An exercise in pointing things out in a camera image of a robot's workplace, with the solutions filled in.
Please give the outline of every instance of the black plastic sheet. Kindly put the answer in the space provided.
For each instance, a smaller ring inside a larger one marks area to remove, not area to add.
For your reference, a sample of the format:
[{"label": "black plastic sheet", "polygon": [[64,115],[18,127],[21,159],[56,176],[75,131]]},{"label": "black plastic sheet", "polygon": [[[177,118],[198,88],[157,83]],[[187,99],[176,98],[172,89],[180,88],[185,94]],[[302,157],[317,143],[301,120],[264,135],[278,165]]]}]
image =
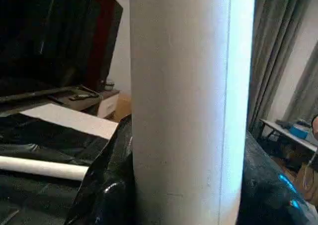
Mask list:
[{"label": "black plastic sheet", "polygon": [[[44,135],[45,130],[52,133]],[[133,224],[131,117],[118,125],[106,147],[104,140],[78,133],[23,115],[0,119],[3,154],[17,152],[19,157],[31,154],[38,159],[70,163],[83,163],[78,155],[85,154],[88,158],[85,163],[91,163],[91,156],[100,153],[81,185],[76,181],[0,170],[0,225]],[[99,145],[92,154],[87,150],[91,143]],[[254,224],[317,225],[318,220],[282,170],[247,133],[237,225]]]},{"label": "black plastic sheet", "polygon": [[0,155],[90,165],[108,140],[15,114],[0,118]]},{"label": "black plastic sheet", "polygon": [[247,132],[237,225],[317,225],[318,218],[279,166]]},{"label": "black plastic sheet", "polygon": [[[0,225],[121,225],[134,219],[131,117],[119,124],[108,144],[103,138],[19,114],[0,121],[3,155],[74,163],[81,162],[79,154],[89,159],[99,154],[87,161],[94,162],[82,185],[0,170]],[[64,160],[65,156],[74,159]]]}]

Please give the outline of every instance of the white cylinder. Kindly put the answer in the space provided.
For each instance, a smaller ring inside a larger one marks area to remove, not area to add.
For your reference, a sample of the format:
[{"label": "white cylinder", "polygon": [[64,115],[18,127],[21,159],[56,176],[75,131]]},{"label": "white cylinder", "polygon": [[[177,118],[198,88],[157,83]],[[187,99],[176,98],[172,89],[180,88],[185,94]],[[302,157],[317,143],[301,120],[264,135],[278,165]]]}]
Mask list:
[{"label": "white cylinder", "polygon": [[254,0],[130,0],[139,224],[234,225]]},{"label": "white cylinder", "polygon": [[0,169],[82,181],[87,166],[0,156]]}]

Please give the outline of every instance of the white drawer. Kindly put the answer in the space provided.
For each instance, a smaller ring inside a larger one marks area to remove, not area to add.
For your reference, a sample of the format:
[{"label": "white drawer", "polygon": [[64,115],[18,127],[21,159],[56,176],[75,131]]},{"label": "white drawer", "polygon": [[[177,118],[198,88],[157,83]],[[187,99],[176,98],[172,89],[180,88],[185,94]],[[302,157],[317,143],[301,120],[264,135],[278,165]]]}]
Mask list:
[{"label": "white drawer", "polygon": [[113,113],[117,106],[117,100],[118,100],[119,94],[116,94],[114,96],[111,96],[107,99],[102,100],[102,102],[99,105],[97,116],[99,118],[105,118],[109,114]]}]

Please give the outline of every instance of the tv stand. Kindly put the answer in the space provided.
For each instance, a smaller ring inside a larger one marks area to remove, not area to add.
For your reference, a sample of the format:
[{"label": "tv stand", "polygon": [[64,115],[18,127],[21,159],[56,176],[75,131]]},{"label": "tv stand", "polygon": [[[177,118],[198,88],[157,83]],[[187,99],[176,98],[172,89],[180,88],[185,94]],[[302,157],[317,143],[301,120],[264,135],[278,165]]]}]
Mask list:
[{"label": "tv stand", "polygon": [[99,97],[90,97],[83,100],[70,100],[70,97],[77,94],[88,94],[89,92],[77,87],[71,88],[69,91],[60,92],[45,96],[39,96],[24,100],[11,101],[0,104],[0,117],[15,114],[27,109],[48,103],[58,104],[75,111],[81,111],[90,115],[105,118],[115,111],[117,99],[119,95],[118,90],[99,92]]}]

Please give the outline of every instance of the gray curtain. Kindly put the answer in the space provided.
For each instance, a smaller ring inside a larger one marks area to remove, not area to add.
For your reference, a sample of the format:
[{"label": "gray curtain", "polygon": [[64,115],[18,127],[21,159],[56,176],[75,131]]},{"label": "gray curtain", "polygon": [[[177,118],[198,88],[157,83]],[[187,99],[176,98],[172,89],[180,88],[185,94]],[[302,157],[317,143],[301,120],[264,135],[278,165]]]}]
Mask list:
[{"label": "gray curtain", "polygon": [[284,119],[295,121],[304,119],[311,122],[318,114],[318,43],[307,62],[305,70],[297,84],[293,98],[284,115]]},{"label": "gray curtain", "polygon": [[247,126],[266,118],[309,0],[256,0]]}]

